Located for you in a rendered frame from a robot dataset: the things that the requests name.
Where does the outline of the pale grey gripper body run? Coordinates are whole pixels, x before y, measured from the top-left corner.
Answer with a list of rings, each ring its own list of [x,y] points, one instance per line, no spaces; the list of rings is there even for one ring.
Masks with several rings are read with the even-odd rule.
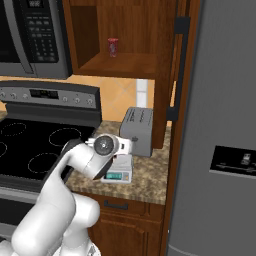
[[[120,167],[131,167],[133,165],[133,157],[131,154],[116,155],[113,158],[113,165],[120,166]]]

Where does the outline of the white digital scale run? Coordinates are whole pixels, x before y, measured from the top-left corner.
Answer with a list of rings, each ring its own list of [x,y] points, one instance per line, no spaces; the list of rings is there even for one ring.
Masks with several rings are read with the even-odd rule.
[[[101,178],[102,183],[108,184],[130,184],[133,176],[133,166],[120,167],[113,163],[107,173]]]

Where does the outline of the wooden cabinet door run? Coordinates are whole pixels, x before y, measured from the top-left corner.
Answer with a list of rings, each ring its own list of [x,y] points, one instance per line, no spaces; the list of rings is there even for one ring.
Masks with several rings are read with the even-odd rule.
[[[163,147],[178,0],[159,0],[152,148]]]

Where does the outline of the red food can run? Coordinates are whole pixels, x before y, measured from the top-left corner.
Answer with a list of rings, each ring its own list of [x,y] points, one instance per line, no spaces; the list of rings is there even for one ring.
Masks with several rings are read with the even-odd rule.
[[[108,39],[108,50],[111,57],[117,56],[118,50],[118,39],[117,38],[109,38]]]

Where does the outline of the grey toaster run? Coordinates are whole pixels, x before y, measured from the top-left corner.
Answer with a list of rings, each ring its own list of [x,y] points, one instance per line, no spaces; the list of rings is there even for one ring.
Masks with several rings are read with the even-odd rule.
[[[119,129],[119,136],[133,142],[133,155],[141,157],[152,155],[152,121],[151,108],[128,108]]]

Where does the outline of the wooden drawer front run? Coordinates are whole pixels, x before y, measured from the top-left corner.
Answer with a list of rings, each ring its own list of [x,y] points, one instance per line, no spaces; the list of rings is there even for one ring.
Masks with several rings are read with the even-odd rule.
[[[131,215],[152,220],[161,220],[163,217],[164,206],[154,203],[140,202],[123,198],[115,198],[104,195],[80,192],[80,195],[88,196],[96,200],[104,212],[113,212],[115,214]],[[111,204],[128,204],[128,210],[113,209],[104,207],[104,200],[108,200]]]

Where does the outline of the tall wooden side panel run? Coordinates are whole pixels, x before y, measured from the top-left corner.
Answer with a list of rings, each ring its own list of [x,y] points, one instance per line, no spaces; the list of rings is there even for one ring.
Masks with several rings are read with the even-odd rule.
[[[188,34],[179,115],[178,120],[173,121],[171,127],[166,200],[162,220],[159,256],[186,256],[183,252],[171,249],[169,247],[169,243],[170,236],[174,234],[174,217],[178,212],[178,200],[181,198],[180,192],[183,189],[181,182],[184,175],[181,171],[181,167],[182,161],[184,160],[184,147],[187,141],[187,119],[189,117],[188,107],[190,104],[191,81],[193,80],[194,74],[194,54],[197,44],[197,30],[198,22],[200,21],[201,3],[200,0],[184,1],[186,2],[186,6],[184,7],[184,16],[188,16],[190,18],[190,29]]]

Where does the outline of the wooden base cupboard door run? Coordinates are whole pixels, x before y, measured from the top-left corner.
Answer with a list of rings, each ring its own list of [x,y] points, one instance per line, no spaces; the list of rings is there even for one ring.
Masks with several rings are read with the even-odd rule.
[[[102,256],[159,256],[160,221],[102,213],[88,229]]]

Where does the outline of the black and steel stove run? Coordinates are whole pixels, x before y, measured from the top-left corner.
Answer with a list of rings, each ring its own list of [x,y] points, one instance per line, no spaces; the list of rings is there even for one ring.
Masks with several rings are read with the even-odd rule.
[[[97,87],[19,80],[0,81],[1,92],[6,93],[0,101],[7,115],[0,117],[0,237],[9,240],[35,204],[63,146],[71,139],[92,137],[102,115]],[[87,104],[89,98],[93,105]]]

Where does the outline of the grey steel fridge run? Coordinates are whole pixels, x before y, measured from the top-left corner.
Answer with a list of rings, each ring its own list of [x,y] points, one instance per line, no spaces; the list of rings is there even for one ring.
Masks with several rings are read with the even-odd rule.
[[[256,256],[256,0],[202,0],[169,247]]]

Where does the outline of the grey microwave oven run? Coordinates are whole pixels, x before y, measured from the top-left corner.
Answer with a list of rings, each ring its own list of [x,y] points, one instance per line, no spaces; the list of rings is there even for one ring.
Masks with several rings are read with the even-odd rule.
[[[0,0],[0,76],[67,79],[72,64],[62,0],[13,0],[17,25],[33,74],[17,55]]]

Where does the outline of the open wooden wall cabinet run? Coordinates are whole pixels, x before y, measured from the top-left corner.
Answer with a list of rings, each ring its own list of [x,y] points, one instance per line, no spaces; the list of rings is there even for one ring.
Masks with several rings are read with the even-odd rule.
[[[62,0],[73,73],[145,78],[156,74],[159,0]],[[118,39],[111,57],[108,39]]]

